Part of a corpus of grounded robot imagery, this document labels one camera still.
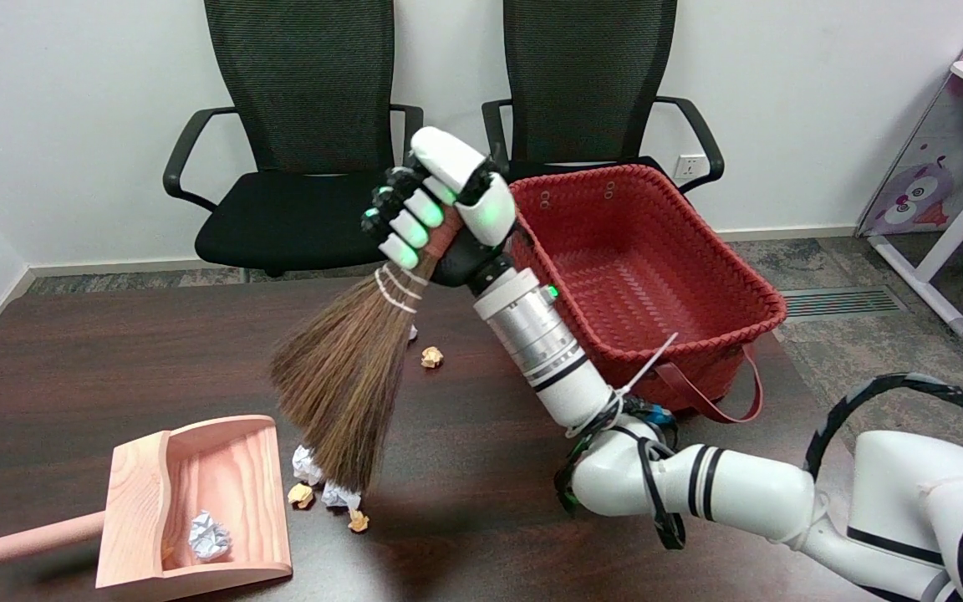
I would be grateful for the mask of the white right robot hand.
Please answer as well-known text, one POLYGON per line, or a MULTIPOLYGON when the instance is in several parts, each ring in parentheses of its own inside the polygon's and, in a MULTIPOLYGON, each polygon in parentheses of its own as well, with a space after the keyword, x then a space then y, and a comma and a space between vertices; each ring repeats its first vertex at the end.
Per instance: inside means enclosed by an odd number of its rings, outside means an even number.
POLYGON ((392 263, 438 262, 431 282, 465 286, 503 252, 515 201, 496 162, 438 127, 421 127, 404 165, 372 191, 360 228, 392 263))

